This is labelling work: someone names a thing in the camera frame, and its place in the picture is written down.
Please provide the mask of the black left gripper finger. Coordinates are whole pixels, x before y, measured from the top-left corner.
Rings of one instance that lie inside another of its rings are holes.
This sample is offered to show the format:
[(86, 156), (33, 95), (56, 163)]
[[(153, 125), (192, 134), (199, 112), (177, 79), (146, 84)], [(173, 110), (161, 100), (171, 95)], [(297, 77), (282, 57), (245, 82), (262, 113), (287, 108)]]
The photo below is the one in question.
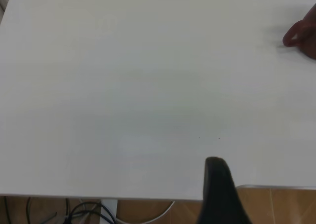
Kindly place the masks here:
[(203, 202), (198, 224), (250, 224), (224, 159), (205, 160)]

